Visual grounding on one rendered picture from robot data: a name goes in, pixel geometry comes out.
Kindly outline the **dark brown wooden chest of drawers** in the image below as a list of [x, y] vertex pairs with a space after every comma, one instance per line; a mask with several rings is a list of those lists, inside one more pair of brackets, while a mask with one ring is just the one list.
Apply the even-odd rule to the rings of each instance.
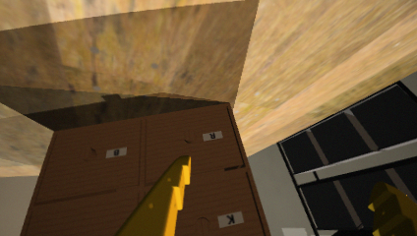
[[[233, 115], [233, 111], [231, 108], [230, 103], [223, 103], [223, 104], [218, 104], [218, 105], [211, 105], [211, 106], [205, 106], [205, 107], [199, 107], [199, 108], [193, 108], [193, 109], [186, 109], [186, 110], [180, 110], [180, 111], [174, 111], [174, 112], [168, 112], [168, 113], [162, 113], [162, 114], [156, 114], [156, 115], [150, 115], [150, 116], [144, 116], [144, 117], [138, 117], [138, 118], [132, 118], [132, 119], [126, 119], [126, 120], [120, 120], [120, 121], [114, 121], [114, 122], [108, 122], [108, 123], [102, 123], [102, 124], [96, 124], [96, 125], [89, 125], [89, 126], [84, 126], [84, 127], [78, 127], [78, 128], [72, 128], [72, 129], [66, 129], [66, 130], [60, 130], [60, 131], [54, 131], [53, 136], [51, 138], [46, 156], [44, 158], [31, 200], [30, 200], [30, 206], [24, 221], [24, 225], [21, 231], [20, 236], [27, 236], [27, 232], [30, 226], [30, 220], [32, 217], [32, 213], [36, 210], [42, 210], [42, 209], [48, 209], [48, 208], [54, 208], [54, 207], [63, 207], [63, 206], [69, 206], [69, 205], [75, 205], [75, 204], [80, 204], [80, 203], [86, 203], [86, 202], [92, 202], [92, 201], [97, 201], [97, 200], [103, 200], [103, 199], [109, 199], [109, 198], [114, 198], [114, 197], [120, 197], [120, 196], [125, 196], [125, 195], [130, 195], [130, 194], [136, 194], [136, 193], [140, 193], [140, 201], [144, 198], [144, 196], [146, 195], [146, 191], [149, 191], [151, 189], [151, 187], [153, 185], [146, 183], [146, 165], [147, 165], [147, 119], [150, 118], [156, 118], [156, 117], [162, 117], [162, 116], [168, 116], [168, 115], [174, 115], [174, 114], [181, 114], [181, 113], [187, 113], [187, 112], [193, 112], [193, 111], [199, 111], [199, 110], [205, 110], [205, 109], [211, 109], [211, 108], [216, 108], [216, 107], [223, 107], [226, 106], [227, 111], [228, 111], [228, 115], [230, 118], [230, 122], [233, 128], [233, 132], [236, 138], [236, 142], [241, 154], [241, 158], [243, 161], [243, 165], [238, 168], [238, 169], [233, 169], [233, 170], [228, 170], [228, 171], [223, 171], [223, 172], [218, 172], [218, 173], [213, 173], [213, 174], [209, 174], [209, 175], [203, 175], [203, 176], [198, 176], [198, 177], [193, 177], [190, 178], [190, 183], [193, 182], [198, 182], [198, 181], [203, 181], [203, 180], [207, 180], [207, 179], [212, 179], [212, 178], [217, 178], [217, 177], [222, 177], [222, 176], [227, 176], [227, 175], [231, 175], [231, 174], [236, 174], [236, 173], [241, 173], [241, 172], [246, 172], [247, 178], [248, 178], [248, 182], [250, 185], [250, 189], [253, 195], [253, 199], [255, 202], [255, 206], [257, 209], [257, 213], [259, 216], [259, 220], [264, 232], [264, 236], [271, 236], [270, 235], [270, 231], [268, 228], [268, 223], [267, 223], [267, 219], [263, 210], [263, 206], [259, 197], [259, 193], [254, 181], [254, 177], [250, 168], [250, 164], [239, 134], [239, 130]], [[114, 192], [114, 193], [109, 193], [109, 194], [103, 194], [103, 195], [97, 195], [97, 196], [92, 196], [92, 197], [86, 197], [86, 198], [80, 198], [80, 199], [75, 199], [75, 200], [69, 200], [69, 201], [64, 201], [64, 202], [58, 202], [58, 203], [37, 203], [37, 197], [38, 197], [38, 193], [43, 181], [43, 177], [49, 162], [49, 158], [51, 155], [51, 152], [53, 150], [56, 138], [58, 134], [61, 133], [67, 133], [67, 132], [73, 132], [73, 131], [79, 131], [79, 130], [84, 130], [84, 129], [90, 129], [90, 128], [96, 128], [96, 127], [102, 127], [102, 126], [108, 126], [108, 125], [114, 125], [114, 124], [121, 124], [121, 123], [127, 123], [127, 122], [133, 122], [133, 121], [142, 121], [142, 139], [141, 139], [141, 169], [140, 169], [140, 188], [136, 188], [136, 189], [131, 189], [131, 190], [125, 190], [125, 191], [120, 191], [120, 192]]]

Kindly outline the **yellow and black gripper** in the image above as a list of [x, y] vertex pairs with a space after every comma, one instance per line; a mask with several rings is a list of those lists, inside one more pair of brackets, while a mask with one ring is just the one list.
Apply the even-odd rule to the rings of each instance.
[[[191, 156], [179, 156], [164, 171], [114, 236], [174, 236], [177, 209], [190, 184]], [[374, 236], [417, 236], [417, 205], [398, 189], [375, 184], [368, 208]]]

